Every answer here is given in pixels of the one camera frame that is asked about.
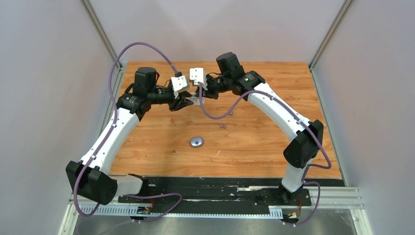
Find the purple earbud charging case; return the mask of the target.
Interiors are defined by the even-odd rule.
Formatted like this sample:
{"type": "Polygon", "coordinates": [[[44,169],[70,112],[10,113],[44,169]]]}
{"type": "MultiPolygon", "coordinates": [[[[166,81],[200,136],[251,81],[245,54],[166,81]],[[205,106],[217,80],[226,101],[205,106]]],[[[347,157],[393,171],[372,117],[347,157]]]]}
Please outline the purple earbud charging case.
{"type": "Polygon", "coordinates": [[[204,140],[201,137],[194,137],[189,141],[189,144],[193,148],[198,148],[203,146],[204,140]]]}

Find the white earbud charging case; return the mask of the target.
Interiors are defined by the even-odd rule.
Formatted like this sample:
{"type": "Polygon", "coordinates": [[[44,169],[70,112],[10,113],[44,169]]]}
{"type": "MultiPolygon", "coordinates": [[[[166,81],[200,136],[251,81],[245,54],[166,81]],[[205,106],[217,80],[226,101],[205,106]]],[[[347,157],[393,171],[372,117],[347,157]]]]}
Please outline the white earbud charging case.
{"type": "Polygon", "coordinates": [[[189,100],[193,103],[193,105],[200,106],[200,98],[196,96],[196,94],[192,94],[189,100]]]}

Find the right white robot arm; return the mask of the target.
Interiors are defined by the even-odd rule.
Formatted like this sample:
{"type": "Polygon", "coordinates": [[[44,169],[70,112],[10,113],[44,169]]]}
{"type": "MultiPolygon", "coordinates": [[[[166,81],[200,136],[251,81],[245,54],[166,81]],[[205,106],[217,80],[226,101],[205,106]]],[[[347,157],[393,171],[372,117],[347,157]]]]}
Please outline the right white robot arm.
{"type": "Polygon", "coordinates": [[[322,149],[324,126],[318,119],[310,121],[283,101],[256,71],[245,71],[236,54],[224,53],[216,58],[220,75],[206,76],[197,92],[217,99],[220,93],[232,91],[266,114],[289,140],[283,155],[288,165],[281,181],[279,197],[285,204],[299,198],[308,168],[322,149]]]}

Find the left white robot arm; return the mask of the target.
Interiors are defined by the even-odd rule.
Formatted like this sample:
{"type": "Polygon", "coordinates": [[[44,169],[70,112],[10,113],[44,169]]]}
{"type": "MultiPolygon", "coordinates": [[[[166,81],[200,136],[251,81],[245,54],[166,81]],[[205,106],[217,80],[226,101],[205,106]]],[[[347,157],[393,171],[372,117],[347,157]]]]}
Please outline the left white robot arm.
{"type": "Polygon", "coordinates": [[[121,146],[153,104],[168,104],[170,111],[193,104],[185,75],[177,72],[165,87],[157,85],[159,76],[155,68],[138,68],[134,82],[117,100],[112,117],[97,141],[81,160],[68,163],[66,173],[74,200],[82,196],[107,205],[114,197],[127,194],[138,202],[149,198],[150,189],[141,176],[111,177],[109,172],[121,146]]]}

